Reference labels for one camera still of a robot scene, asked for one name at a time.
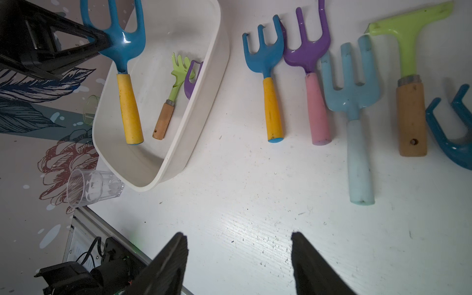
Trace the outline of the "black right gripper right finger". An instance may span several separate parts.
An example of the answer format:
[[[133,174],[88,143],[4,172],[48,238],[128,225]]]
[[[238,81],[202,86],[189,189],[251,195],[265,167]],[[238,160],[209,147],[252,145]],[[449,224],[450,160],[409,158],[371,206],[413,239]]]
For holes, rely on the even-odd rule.
[[[299,295],[353,295],[355,292],[300,232],[291,235],[291,262]]]

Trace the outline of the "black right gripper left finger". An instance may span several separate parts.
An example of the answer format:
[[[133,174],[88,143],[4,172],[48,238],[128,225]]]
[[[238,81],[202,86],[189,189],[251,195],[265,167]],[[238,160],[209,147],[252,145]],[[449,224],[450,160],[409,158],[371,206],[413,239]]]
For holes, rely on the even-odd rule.
[[[188,261],[188,239],[176,233],[131,285],[125,295],[180,295]]]

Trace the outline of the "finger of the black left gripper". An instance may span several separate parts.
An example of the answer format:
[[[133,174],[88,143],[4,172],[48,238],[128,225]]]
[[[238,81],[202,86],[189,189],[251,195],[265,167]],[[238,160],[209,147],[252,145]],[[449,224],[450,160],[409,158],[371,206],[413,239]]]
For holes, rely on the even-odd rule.
[[[1,69],[12,70],[39,80],[58,80],[67,71],[97,55],[99,52],[96,50],[80,50],[78,47],[46,53],[1,47]]]
[[[94,57],[111,42],[99,29],[50,12],[29,1],[22,1],[22,17],[35,53],[44,59]]]

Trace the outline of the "blue fork yellow handle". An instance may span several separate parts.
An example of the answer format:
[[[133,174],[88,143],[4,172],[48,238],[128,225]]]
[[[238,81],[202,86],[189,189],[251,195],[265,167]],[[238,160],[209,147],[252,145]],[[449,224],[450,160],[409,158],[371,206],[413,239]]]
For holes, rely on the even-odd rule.
[[[104,33],[109,38],[111,46],[100,52],[114,62],[118,71],[120,110],[125,141],[129,145],[139,145],[144,142],[140,115],[127,67],[128,61],[138,57],[146,45],[143,6],[141,1],[134,3],[137,27],[130,33],[120,27],[116,2],[108,2],[111,25],[104,30]]]

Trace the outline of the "lime rake wooden handle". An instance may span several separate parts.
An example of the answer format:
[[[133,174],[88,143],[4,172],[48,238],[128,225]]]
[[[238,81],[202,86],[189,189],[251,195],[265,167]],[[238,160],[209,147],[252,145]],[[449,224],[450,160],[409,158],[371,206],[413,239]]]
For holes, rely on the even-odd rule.
[[[180,87],[184,84],[184,80],[187,74],[190,74],[190,78],[195,77],[195,73],[190,69],[191,61],[188,57],[182,58],[181,55],[172,54],[172,65],[173,70],[171,75],[175,77],[175,83],[169,94],[168,99],[163,104],[161,113],[157,120],[157,124],[154,128],[152,137],[156,140],[163,140],[168,129],[168,125],[171,121],[173,111],[175,108],[175,102],[178,96]]]

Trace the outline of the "purple rake pink handle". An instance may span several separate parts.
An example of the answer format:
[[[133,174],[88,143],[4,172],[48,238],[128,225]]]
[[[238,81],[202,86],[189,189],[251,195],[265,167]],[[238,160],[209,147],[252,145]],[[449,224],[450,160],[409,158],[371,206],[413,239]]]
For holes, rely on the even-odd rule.
[[[197,65],[197,72],[195,73],[194,67]],[[203,62],[192,60],[187,72],[187,75],[184,80],[184,93],[187,99],[191,99],[192,93],[194,91],[196,82],[198,80],[200,70],[203,66]]]

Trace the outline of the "light blue fork pale handle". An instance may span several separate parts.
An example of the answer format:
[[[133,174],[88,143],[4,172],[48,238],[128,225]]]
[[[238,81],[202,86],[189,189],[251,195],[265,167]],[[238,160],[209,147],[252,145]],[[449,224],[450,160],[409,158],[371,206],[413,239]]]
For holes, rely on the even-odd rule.
[[[321,58],[322,80],[326,105],[333,112],[347,115],[347,168],[350,201],[356,205],[375,204],[369,157],[363,135],[360,112],[381,98],[381,87],[372,51],[371,39],[363,35],[358,39],[365,83],[356,84],[350,43],[341,45],[344,87],[334,88],[330,53]]]

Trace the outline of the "blue rake yellow handle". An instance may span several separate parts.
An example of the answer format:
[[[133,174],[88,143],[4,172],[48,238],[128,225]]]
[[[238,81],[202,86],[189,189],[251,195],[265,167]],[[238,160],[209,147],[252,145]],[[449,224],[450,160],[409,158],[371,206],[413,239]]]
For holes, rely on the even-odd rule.
[[[272,20],[277,34],[277,40],[273,45],[267,45],[265,43],[263,25],[258,26],[259,50],[256,53],[250,53],[247,33],[243,33],[242,41],[247,66],[253,72],[261,73],[263,75],[267,140],[270,143],[279,143],[284,139],[284,133],[274,80],[271,73],[273,68],[283,57],[285,40],[279,16],[273,16]]]

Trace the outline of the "white plastic storage box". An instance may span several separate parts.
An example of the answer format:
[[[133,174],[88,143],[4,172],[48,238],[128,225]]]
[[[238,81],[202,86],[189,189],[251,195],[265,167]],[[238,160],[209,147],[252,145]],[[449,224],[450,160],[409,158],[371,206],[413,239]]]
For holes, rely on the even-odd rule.
[[[129,188],[145,192],[186,166],[207,121],[230,56],[222,8],[217,1],[144,1],[146,46],[128,70],[144,141],[128,145],[119,103],[117,70],[109,70],[93,122],[101,160]],[[172,85],[172,55],[195,61],[192,96],[179,91],[162,140],[152,133]]]

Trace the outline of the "green transparent cup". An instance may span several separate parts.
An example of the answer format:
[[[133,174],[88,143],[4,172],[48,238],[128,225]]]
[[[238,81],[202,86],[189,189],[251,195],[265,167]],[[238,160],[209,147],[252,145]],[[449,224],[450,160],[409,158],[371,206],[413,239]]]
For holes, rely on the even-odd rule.
[[[100,97],[97,95],[91,95],[88,97],[88,99],[86,99],[82,112],[84,124],[89,126],[93,125],[99,102]]]

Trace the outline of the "clear plastic cup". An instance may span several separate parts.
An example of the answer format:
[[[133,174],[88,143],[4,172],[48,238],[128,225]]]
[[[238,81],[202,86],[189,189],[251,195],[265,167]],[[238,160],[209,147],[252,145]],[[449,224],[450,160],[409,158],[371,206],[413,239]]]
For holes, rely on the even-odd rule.
[[[119,197],[125,184],[112,172],[75,169],[66,187],[66,200],[72,208]]]

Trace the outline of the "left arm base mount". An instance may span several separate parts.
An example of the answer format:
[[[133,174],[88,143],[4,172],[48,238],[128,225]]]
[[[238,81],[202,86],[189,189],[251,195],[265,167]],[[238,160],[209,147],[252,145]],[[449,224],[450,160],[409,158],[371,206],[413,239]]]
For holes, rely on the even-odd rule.
[[[45,295],[116,295],[130,286],[146,264],[113,237],[98,249],[101,265],[88,271],[84,263],[68,261],[42,268],[35,275],[47,283]]]

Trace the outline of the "aluminium frame profile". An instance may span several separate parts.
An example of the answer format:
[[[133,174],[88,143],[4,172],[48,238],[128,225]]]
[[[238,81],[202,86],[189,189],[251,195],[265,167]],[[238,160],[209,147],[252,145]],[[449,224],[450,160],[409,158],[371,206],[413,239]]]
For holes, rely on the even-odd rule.
[[[138,247],[135,246],[131,241],[126,239],[122,234],[115,230],[104,219],[99,217],[96,213],[94,213],[91,209],[87,207],[80,208],[75,212],[73,218],[73,227],[77,230],[80,229],[84,232],[87,232],[93,238],[95,238],[97,240],[97,242],[95,242],[94,244],[94,248],[96,250],[98,250],[99,248],[103,249],[105,240],[109,237],[113,237],[118,240],[118,242],[121,243],[125,248],[135,253],[146,264],[146,267],[151,264],[153,260],[146,254],[144,254],[140,249],[138,249]],[[120,292],[117,295],[124,295],[124,291]],[[190,291],[183,284],[181,295],[188,294],[190,294]]]

